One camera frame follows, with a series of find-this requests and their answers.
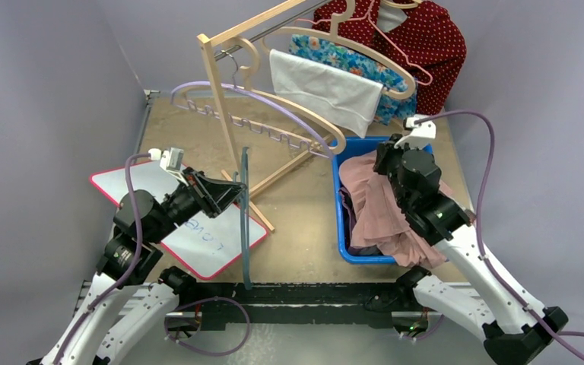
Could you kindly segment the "cream wooden hanger front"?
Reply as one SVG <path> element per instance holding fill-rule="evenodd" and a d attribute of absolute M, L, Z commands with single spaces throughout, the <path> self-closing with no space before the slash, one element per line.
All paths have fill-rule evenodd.
<path fill-rule="evenodd" d="M 284 142 L 290 148 L 296 148 L 328 159 L 333 159 L 334 156 L 340 154 L 346 148 L 346 137 L 336 125 L 313 111 L 283 97 L 255 89 L 251 85 L 250 77 L 260 68 L 260 53 L 254 44 L 243 36 L 235 36 L 223 42 L 222 49 L 228 49 L 235 45 L 242 46 L 252 57 L 250 66 L 236 65 L 236 72 L 243 76 L 243 85 L 238 85 L 234 82 L 230 84 L 222 83 L 218 79 L 214 79 L 213 77 L 218 74 L 218 68 L 217 62 L 210 59 L 213 49 L 203 46 L 202 55 L 204 56 L 205 65 L 210 71 L 208 80 L 190 81 L 175 87 L 170 93 L 170 103 L 177 108 L 195 111 L 220 120 L 224 124 L 225 136 L 232 150 L 236 148 L 235 138 L 230 131 L 232 125 L 247 128 L 256 134 L 266 135 L 276 142 Z M 188 98 L 189 92 L 202 89 L 211 90 L 215 102 L 214 106 L 198 106 L 192 99 Z M 271 107 L 304 129 L 309 137 L 303 137 L 263 122 L 256 122 L 231 114 L 225 101 L 225 93 L 227 91 Z"/>

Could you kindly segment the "pink pleated skirt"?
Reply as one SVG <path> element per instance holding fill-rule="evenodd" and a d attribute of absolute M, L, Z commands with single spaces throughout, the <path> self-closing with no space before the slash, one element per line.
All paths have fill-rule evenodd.
<path fill-rule="evenodd" d="M 408 268 L 442 265 L 446 257 L 410 228 L 387 177 L 373 171 L 375 160 L 376 152 L 371 151 L 345 160 L 338 170 L 354 212 L 348 253 L 391 256 Z"/>

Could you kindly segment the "purple pleated skirt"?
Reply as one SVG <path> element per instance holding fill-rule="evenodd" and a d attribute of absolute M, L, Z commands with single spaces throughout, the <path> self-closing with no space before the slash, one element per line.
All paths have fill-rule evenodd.
<path fill-rule="evenodd" d="M 352 232 L 357 223 L 356 214 L 354 213 L 354 206 L 349 191 L 341 186 L 338 190 L 341 199 L 341 210 L 344 219 L 344 240 L 346 249 L 351 247 Z"/>

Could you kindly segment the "teal hanger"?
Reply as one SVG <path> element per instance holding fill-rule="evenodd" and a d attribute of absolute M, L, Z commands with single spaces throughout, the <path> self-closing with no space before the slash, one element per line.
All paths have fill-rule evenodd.
<path fill-rule="evenodd" d="M 243 284 L 246 290 L 252 289 L 252 281 L 250 278 L 250 219 L 249 219 L 249 154 L 248 147 L 243 147 L 241 157 L 240 181 L 245 186 L 243 196 L 240 201 L 241 209 L 241 253 L 242 253 L 242 274 Z"/>

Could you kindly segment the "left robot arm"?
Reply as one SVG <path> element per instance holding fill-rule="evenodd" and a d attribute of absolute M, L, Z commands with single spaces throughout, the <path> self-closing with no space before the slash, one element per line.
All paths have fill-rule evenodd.
<path fill-rule="evenodd" d="M 156 244 L 199 213 L 222 215 L 248 189 L 242 182 L 211 179 L 191 167 L 171 169 L 177 186 L 158 201 L 149 191 L 134 188 L 133 169 L 129 161 L 123 170 L 127 193 L 119 201 L 113 238 L 97 263 L 87 296 L 62 337 L 36 364 L 118 364 L 168 310 L 192 308 L 194 280 L 172 268 L 163 272 L 153 294 L 118 317 L 160 260 Z"/>

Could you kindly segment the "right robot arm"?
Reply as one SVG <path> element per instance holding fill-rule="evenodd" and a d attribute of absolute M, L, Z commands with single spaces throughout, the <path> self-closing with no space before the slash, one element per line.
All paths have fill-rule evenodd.
<path fill-rule="evenodd" d="M 567 323 L 558 306 L 533 297 L 493 253 L 478 243 L 467 212 L 440 191 L 441 170 L 424 149 L 399 147 L 394 134 L 378 143 L 373 169 L 386 176 L 392 201 L 409 227 L 442 253 L 468 280 L 476 297 L 442 282 L 425 268 L 409 270 L 398 280 L 396 298 L 405 309 L 434 309 L 478 338 L 496 364 L 531 363 Z"/>

